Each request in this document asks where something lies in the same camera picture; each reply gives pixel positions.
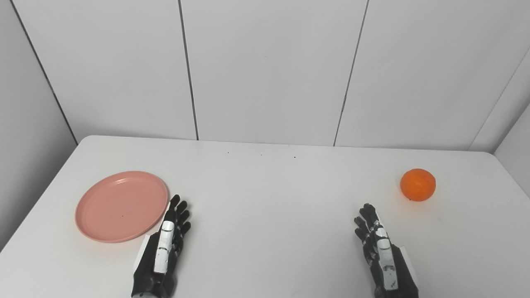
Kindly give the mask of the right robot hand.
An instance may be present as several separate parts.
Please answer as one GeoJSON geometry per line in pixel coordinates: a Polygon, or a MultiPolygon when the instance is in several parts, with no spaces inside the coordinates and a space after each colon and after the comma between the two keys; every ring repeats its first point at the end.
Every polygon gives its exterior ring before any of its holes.
{"type": "Polygon", "coordinates": [[[375,298],[418,298],[419,290],[407,263],[403,248],[394,245],[377,215],[375,207],[365,203],[354,218],[356,236],[363,246],[375,289],[375,298]]]}

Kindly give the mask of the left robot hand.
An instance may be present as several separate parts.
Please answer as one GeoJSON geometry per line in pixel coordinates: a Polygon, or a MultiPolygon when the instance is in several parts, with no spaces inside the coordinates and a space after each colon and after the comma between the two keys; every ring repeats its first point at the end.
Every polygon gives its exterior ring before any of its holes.
{"type": "Polygon", "coordinates": [[[174,195],[157,232],[148,237],[133,275],[132,298],[171,298],[177,287],[176,268],[191,228],[188,203],[174,195]]]}

